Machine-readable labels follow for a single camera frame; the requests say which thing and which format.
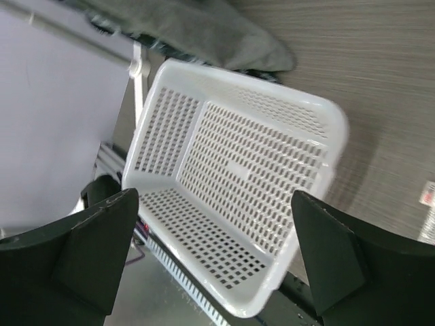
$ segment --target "gray fabric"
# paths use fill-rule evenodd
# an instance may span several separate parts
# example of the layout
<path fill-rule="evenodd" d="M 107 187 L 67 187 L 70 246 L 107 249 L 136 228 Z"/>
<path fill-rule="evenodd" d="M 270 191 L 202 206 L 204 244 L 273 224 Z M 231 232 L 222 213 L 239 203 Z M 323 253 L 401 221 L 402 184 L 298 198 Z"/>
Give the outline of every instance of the gray fabric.
<path fill-rule="evenodd" d="M 287 71 L 292 53 L 224 0 L 75 0 L 117 22 L 124 33 L 159 38 L 226 69 Z"/>

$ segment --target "white plastic basket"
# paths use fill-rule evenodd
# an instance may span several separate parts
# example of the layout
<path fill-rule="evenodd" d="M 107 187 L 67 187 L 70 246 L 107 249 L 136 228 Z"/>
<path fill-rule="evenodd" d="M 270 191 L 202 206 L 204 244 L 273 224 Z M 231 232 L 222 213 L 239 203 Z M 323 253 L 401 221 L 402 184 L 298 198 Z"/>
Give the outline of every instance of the white plastic basket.
<path fill-rule="evenodd" d="M 347 141 L 334 103 L 174 60 L 161 66 L 128 153 L 123 187 L 141 218 L 212 296 L 251 317 L 297 248 L 295 189 L 322 198 Z"/>

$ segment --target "perforated basket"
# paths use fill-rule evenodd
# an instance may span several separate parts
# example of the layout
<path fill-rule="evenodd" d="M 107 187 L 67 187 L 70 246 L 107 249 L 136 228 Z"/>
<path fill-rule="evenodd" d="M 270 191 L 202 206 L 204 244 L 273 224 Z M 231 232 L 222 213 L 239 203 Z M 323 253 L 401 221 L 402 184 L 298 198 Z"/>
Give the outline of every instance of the perforated basket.
<path fill-rule="evenodd" d="M 322 198 L 347 141 L 330 101 L 166 61 L 135 132 L 124 187 L 139 214 L 230 313 L 261 311 L 298 241 L 295 189 Z"/>

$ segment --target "empty basket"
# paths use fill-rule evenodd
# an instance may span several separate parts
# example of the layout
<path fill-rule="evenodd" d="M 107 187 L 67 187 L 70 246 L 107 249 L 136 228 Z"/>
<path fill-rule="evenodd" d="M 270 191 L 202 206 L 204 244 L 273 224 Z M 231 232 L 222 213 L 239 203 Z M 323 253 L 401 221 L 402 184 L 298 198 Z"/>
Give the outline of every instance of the empty basket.
<path fill-rule="evenodd" d="M 347 141 L 334 103 L 174 60 L 148 94 L 124 171 L 139 214 L 225 309 L 247 318 L 298 241 L 295 189 L 323 198 Z"/>

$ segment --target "gray wood floor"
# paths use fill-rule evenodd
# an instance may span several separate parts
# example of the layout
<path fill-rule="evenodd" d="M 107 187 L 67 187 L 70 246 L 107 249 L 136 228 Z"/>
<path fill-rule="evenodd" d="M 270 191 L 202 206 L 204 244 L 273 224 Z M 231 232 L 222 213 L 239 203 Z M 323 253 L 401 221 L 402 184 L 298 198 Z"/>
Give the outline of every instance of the gray wood floor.
<path fill-rule="evenodd" d="M 435 2 L 229 1 L 294 51 L 285 85 L 338 103 L 349 118 L 326 201 L 417 238 L 428 212 L 419 195 L 435 179 Z M 307 280 L 300 256 L 290 271 Z"/>

